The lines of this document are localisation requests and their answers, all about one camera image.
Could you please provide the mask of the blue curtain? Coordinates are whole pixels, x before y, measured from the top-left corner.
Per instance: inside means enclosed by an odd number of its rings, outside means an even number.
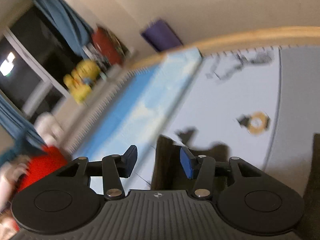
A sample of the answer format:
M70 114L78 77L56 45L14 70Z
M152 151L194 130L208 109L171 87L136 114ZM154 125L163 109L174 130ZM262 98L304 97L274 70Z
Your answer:
M93 29L64 0L32 0L49 22L59 31L72 51L88 58L83 48L91 43Z

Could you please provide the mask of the blue patterned folded sheet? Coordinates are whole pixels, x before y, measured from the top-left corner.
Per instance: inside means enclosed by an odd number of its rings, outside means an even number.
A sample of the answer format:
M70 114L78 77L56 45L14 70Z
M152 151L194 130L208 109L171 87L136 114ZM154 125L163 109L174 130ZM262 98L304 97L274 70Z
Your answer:
M130 145L148 148L169 118L202 61L197 48L169 54L161 63L133 77L97 128L75 151L75 157L101 160L122 154Z

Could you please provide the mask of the dark brown corduroy pants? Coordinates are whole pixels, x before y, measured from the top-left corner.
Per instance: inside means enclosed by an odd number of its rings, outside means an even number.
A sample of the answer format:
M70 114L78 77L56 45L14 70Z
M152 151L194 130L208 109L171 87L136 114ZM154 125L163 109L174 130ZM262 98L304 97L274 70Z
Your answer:
M155 166L152 174L151 190L187 190L191 192L195 181L185 175L180 163L180 146L172 139L160 135L156 144ZM229 148L225 144L213 144L209 149L191 149L195 156L206 155L216 161L228 159Z

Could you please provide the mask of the yellow plush toys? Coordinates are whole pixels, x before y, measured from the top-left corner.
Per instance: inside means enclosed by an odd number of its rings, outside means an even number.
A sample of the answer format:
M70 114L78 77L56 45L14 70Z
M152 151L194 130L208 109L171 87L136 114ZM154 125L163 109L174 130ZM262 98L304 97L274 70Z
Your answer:
M77 103L82 103L91 94L101 70L95 61L82 60L71 71L63 77L63 82L69 93Z

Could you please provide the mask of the red folded blanket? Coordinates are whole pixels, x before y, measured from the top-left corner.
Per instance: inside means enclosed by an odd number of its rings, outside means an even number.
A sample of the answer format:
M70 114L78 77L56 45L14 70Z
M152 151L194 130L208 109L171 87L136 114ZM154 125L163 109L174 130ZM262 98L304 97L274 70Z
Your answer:
M27 174L24 174L18 182L16 192L20 192L31 184L37 182L43 177L67 165L68 160L55 146L43 146L43 155L38 155L31 158L27 169Z

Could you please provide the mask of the dark red cushion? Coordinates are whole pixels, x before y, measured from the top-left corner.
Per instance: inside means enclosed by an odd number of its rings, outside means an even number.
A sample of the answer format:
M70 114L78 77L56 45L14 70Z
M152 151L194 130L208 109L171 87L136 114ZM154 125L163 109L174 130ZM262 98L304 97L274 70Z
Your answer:
M121 65L124 62L128 49L112 31L98 25L91 38L96 50L108 60L110 65Z

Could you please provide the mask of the white plush toy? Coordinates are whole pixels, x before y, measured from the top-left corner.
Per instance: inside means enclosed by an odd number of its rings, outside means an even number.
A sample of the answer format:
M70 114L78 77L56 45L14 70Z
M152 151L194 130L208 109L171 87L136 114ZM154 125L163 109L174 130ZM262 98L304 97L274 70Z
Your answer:
M49 112L44 112L37 117L34 128L47 146L57 146L64 134L55 116Z

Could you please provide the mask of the white window frame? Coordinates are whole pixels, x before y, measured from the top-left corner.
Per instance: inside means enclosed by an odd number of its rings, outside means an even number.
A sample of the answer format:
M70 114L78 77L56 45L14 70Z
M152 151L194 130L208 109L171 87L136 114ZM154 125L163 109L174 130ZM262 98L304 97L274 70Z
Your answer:
M23 105L22 111L27 117L31 117L36 112L52 88L57 89L63 97L70 97L68 91L39 64L8 27L4 29L3 35L27 65L41 78L41 82L32 91L28 100Z

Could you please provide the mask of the teal shark plush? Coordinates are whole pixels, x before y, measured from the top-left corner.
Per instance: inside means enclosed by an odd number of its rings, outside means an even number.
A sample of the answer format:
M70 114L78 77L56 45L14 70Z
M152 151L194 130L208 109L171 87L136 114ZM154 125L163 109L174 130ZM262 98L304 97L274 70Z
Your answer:
M46 144L32 125L16 127L12 130L2 125L2 128L12 137L14 144L1 154L1 166L20 155L34 157L44 154L42 148Z

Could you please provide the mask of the white folded bedding stack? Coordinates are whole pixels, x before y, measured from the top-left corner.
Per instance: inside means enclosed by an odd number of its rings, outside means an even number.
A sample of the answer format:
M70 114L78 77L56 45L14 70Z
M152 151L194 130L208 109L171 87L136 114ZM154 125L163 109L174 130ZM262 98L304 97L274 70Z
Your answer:
M20 177L27 174L29 162L27 155L20 155L1 167L1 239L11 239L19 231L11 201Z

